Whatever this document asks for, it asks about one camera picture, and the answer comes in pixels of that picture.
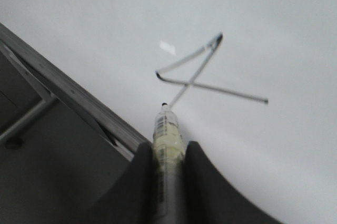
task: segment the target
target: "white surface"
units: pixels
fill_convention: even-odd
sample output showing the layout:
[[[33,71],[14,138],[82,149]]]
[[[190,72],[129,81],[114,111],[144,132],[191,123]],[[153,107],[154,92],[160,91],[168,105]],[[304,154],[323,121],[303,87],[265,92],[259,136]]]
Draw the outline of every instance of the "white surface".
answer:
[[[198,82],[270,104],[188,90],[184,138],[279,220],[337,222],[336,0],[0,0],[0,21],[149,139],[179,90],[154,70],[222,31]]]

